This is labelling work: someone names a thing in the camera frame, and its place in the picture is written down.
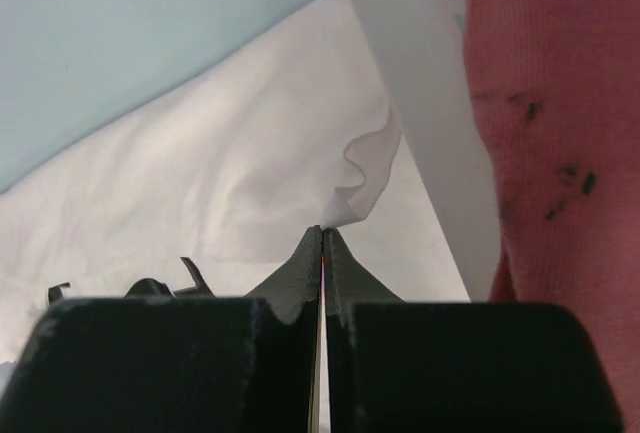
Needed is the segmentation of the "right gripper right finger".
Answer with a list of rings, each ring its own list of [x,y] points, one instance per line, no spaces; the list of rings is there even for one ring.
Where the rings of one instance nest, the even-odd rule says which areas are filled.
[[[403,303],[384,283],[361,265],[337,229],[323,231],[327,313],[346,326],[355,304]]]

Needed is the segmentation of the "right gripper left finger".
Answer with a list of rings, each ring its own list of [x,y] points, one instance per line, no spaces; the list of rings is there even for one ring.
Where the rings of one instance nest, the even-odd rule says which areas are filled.
[[[309,227],[292,255],[271,275],[250,290],[245,298],[264,300],[284,325],[317,325],[323,235],[319,226]]]

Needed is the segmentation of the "white robot print t-shirt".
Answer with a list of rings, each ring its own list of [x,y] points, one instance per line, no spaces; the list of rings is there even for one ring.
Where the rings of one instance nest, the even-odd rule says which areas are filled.
[[[1,197],[1,367],[47,295],[243,295],[314,225],[407,300],[467,291],[350,0],[316,0]]]

